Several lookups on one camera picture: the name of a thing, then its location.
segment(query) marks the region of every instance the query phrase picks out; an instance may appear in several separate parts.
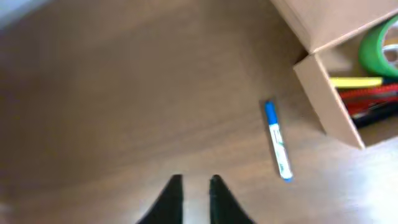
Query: pen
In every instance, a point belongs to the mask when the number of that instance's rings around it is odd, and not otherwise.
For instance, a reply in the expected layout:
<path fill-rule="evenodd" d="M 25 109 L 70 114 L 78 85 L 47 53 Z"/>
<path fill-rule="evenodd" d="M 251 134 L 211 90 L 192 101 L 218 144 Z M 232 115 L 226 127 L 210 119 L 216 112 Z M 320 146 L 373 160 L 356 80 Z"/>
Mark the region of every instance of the pen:
<path fill-rule="evenodd" d="M 331 77 L 336 88 L 369 88 L 392 83 L 398 83 L 394 78 L 383 77 Z"/>
<path fill-rule="evenodd" d="M 291 182 L 293 179 L 293 173 L 290 170 L 290 164 L 289 160 L 287 159 L 287 153 L 282 139 L 282 135 L 280 134 L 278 117 L 276 115 L 273 102 L 266 102 L 265 111 L 268 118 L 269 132 L 271 133 L 272 145 L 274 146 L 275 150 L 279 174 L 286 182 Z"/>

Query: cardboard box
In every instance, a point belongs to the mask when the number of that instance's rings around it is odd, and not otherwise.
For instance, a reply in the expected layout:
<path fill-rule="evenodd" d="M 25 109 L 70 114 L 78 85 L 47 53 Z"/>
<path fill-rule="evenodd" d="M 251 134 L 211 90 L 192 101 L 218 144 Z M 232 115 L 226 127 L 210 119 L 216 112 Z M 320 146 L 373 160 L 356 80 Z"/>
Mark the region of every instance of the cardboard box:
<path fill-rule="evenodd" d="M 356 129 L 330 77 L 368 76 L 358 64 L 363 33 L 398 13 L 396 0 L 271 0 L 309 52 L 294 70 L 325 132 L 358 148 L 398 136 L 398 118 Z"/>

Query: box flap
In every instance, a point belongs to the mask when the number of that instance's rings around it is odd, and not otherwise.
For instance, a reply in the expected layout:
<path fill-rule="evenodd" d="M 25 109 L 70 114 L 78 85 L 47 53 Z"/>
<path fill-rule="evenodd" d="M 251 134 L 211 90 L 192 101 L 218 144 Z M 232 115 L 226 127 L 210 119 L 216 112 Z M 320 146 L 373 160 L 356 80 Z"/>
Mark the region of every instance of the box flap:
<path fill-rule="evenodd" d="M 326 133 L 349 145 L 365 148 L 318 55 L 308 56 L 294 70 Z"/>
<path fill-rule="evenodd" d="M 397 0 L 271 0 L 310 53 L 332 47 L 398 13 Z"/>

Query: green tape roll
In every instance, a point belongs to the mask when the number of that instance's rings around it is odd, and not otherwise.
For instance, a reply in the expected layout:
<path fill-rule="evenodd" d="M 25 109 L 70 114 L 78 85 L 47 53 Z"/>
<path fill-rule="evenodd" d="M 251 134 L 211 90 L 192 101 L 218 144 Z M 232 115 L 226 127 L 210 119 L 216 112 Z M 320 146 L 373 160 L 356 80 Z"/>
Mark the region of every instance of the green tape roll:
<path fill-rule="evenodd" d="M 359 62 L 369 72 L 398 78 L 398 68 L 388 62 L 383 53 L 387 32 L 398 21 L 398 16 L 379 24 L 364 37 L 359 47 Z"/>

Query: whiteboard marker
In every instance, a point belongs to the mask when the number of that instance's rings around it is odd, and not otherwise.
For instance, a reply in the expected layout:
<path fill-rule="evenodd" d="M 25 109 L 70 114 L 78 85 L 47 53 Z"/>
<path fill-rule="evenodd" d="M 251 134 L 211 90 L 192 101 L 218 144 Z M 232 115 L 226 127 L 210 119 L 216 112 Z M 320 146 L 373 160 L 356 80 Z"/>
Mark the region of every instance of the whiteboard marker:
<path fill-rule="evenodd" d="M 280 134 L 278 117 L 276 115 L 273 102 L 266 102 L 265 111 L 268 118 L 269 132 L 271 133 L 272 144 L 274 145 L 279 174 L 286 182 L 291 182 L 293 179 L 293 173 L 290 169 L 289 160 L 287 159 L 287 153 L 282 135 Z"/>

